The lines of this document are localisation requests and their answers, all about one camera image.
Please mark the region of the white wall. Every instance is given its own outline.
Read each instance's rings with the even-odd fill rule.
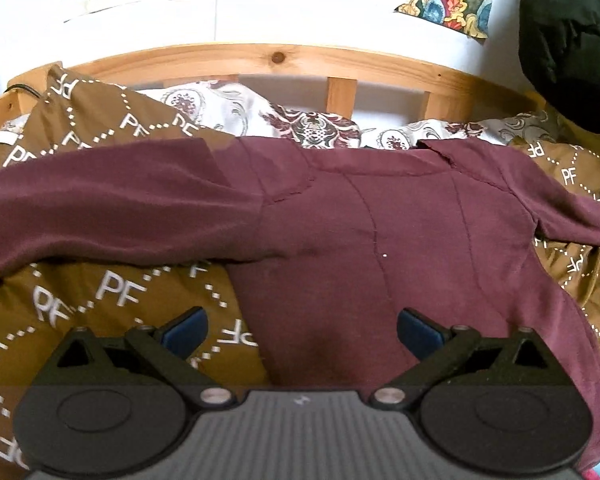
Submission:
[[[405,1],[152,0],[63,23],[70,0],[0,0],[0,90],[11,77],[55,60],[71,66],[142,48],[207,41],[355,46],[442,64],[517,90],[528,88],[517,56],[519,0],[493,0],[490,37],[484,44],[392,12]],[[269,98],[283,95],[283,87],[272,80],[249,80]],[[322,104],[322,83],[307,84],[289,97],[295,103],[281,104],[314,107],[318,94]],[[379,93],[363,86],[356,113],[382,108],[389,122],[405,122],[417,109],[412,98],[406,106],[405,101],[410,101],[408,92]]]

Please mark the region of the bed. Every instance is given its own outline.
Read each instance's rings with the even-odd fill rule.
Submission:
[[[20,83],[43,91],[49,66],[16,76],[8,86]],[[423,120],[465,123],[472,118],[476,102],[502,110],[503,117],[541,106],[537,96],[522,95],[458,70],[392,54],[330,46],[191,44],[121,54],[72,68],[133,88],[166,88],[205,79],[237,80],[239,75],[327,77],[323,111],[345,118],[353,113],[358,81],[424,92],[419,117]],[[0,127],[28,113],[35,103],[23,89],[0,95]]]

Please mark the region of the wood knot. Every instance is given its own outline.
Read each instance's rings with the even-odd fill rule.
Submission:
[[[272,62],[280,64],[286,59],[286,56],[282,52],[274,52],[271,56]]]

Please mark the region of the shirt sleeve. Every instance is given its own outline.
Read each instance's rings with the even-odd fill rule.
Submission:
[[[226,149],[240,166],[239,146]],[[0,170],[0,278],[52,256],[138,266],[249,260],[262,201],[228,183],[201,139],[30,160]]]
[[[509,189],[537,223],[536,232],[600,247],[600,202],[567,191],[524,153],[501,148],[494,155]]]

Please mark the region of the maroon shirt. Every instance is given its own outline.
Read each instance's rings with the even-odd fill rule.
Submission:
[[[407,152],[305,150],[247,137],[136,142],[0,171],[0,277],[48,256],[164,265],[227,261],[278,384],[365,392],[415,364],[397,314],[412,307],[485,336],[535,328],[594,417],[600,350],[544,271],[534,234],[600,246],[600,203],[528,156],[481,140]]]

